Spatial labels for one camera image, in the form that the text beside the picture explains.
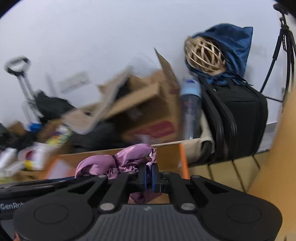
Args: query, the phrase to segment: pink satin cloth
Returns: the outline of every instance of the pink satin cloth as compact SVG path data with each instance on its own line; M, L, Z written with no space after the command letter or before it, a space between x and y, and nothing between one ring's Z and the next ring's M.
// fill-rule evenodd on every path
M149 144L136 144L119 151L114 156L90 156L80 162L76 168L75 178L83 175L105 174L109 179L117 178L119 173L137 171L140 163L149 167L156 162L156 149ZM160 194L152 192L133 193L130 199L135 203L146 203Z

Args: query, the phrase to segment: rattan ball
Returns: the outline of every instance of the rattan ball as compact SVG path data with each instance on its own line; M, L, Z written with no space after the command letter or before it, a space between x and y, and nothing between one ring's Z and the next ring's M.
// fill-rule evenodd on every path
M202 37L188 37L184 43L185 56L188 63L210 75L225 72L225 59L215 43Z

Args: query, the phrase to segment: black plastic bag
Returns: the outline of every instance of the black plastic bag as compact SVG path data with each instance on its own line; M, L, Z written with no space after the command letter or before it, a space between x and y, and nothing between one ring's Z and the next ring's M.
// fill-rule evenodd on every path
M60 118L61 115L67 111L75 108L67 100L48 97L43 91L40 91L36 97L36 106L44 118L47 120L53 120Z

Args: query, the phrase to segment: water bottle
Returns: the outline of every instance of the water bottle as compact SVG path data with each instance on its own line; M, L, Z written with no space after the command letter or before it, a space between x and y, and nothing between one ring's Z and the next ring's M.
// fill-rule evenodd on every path
M201 135L201 87L193 78L183 80L180 92L182 139L190 140Z

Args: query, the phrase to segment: white wall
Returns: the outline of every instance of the white wall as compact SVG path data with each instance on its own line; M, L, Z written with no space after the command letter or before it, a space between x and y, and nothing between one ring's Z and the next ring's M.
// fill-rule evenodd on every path
M171 63L176 76L186 73L183 42L189 35L218 23L253 26L246 80L260 89L272 60L279 20L272 0L22 0L0 19L0 121L25 122L24 100L17 79L2 66L16 56L32 61L28 71L34 89L49 93L55 83L87 71L93 85L64 96L75 106L98 99L94 84L145 55L157 63L153 47ZM265 94L281 97L285 56L281 52ZM268 122L280 105L269 102Z

